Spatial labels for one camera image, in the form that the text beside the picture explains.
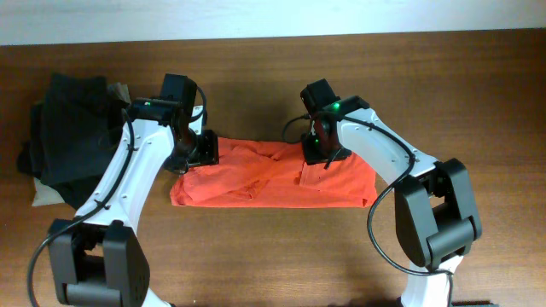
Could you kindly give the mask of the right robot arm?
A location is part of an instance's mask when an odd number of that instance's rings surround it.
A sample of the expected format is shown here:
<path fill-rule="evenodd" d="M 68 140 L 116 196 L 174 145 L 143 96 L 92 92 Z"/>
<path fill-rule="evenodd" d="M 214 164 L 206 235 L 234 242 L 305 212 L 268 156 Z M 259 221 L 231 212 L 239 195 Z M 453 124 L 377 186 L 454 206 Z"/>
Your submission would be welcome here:
<path fill-rule="evenodd" d="M 482 235 L 472 183 L 458 159 L 440 161 L 385 125 L 360 96 L 337 96 L 326 79 L 300 93 L 310 127 L 302 137 L 305 161 L 329 167 L 355 154 L 386 183 L 369 209 L 366 227 L 374 249 L 408 276 L 398 306 L 451 306 L 454 274 Z M 389 258 L 373 231 L 383 199 L 394 194 L 398 243 L 410 266 Z"/>

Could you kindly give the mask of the red printed t-shirt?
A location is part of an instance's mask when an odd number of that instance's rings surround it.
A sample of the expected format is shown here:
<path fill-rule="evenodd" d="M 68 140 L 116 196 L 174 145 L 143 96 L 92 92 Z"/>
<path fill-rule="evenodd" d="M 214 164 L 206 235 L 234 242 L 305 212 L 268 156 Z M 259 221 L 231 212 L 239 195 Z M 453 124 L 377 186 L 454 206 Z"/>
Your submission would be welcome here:
<path fill-rule="evenodd" d="M 220 137 L 219 163 L 189 170 L 170 191 L 174 206 L 364 208 L 377 197 L 375 171 L 360 157 L 308 165 L 300 145 Z"/>

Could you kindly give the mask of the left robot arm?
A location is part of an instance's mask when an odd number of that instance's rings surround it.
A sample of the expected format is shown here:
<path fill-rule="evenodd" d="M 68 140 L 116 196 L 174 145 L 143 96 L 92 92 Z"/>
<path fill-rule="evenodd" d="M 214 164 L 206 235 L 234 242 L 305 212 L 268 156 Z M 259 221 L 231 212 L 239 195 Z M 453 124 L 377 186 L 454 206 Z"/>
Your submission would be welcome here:
<path fill-rule="evenodd" d="M 150 287 L 148 260 L 137 238 L 144 203 L 160 170 L 179 176 L 219 162 L 218 137 L 206 129 L 202 89 L 167 73 L 156 98 L 138 98 L 124 112 L 118 148 L 74 219 L 56 219 L 49 250 L 57 300 L 71 306 L 165 306 Z"/>

